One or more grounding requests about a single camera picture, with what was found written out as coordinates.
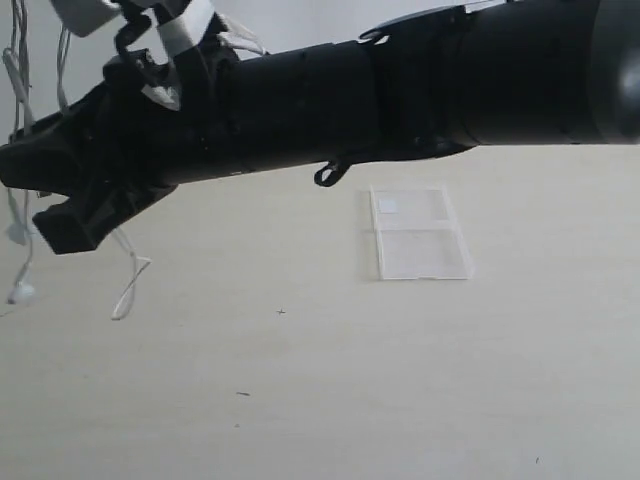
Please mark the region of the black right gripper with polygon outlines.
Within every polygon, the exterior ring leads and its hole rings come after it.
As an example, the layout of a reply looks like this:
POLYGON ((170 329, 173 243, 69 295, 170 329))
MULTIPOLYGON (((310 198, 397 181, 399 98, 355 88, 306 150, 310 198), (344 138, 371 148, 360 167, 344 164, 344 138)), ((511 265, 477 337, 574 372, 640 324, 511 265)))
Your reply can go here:
POLYGON ((68 196, 34 215, 56 255, 96 250, 176 186, 244 175, 233 74, 249 65, 216 36, 163 64, 119 34, 103 81, 1 147, 1 182, 68 196))

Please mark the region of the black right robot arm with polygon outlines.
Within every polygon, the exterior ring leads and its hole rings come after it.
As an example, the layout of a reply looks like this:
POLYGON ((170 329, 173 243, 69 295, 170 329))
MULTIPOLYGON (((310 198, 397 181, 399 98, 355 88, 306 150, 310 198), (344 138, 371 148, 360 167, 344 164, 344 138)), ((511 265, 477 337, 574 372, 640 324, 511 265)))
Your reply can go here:
POLYGON ((639 5, 440 7, 357 40, 242 60, 210 1, 58 1, 84 37, 125 19, 102 82, 1 149, 9 188, 56 254, 96 249, 181 184, 318 164, 442 158, 477 146, 639 140, 639 5))

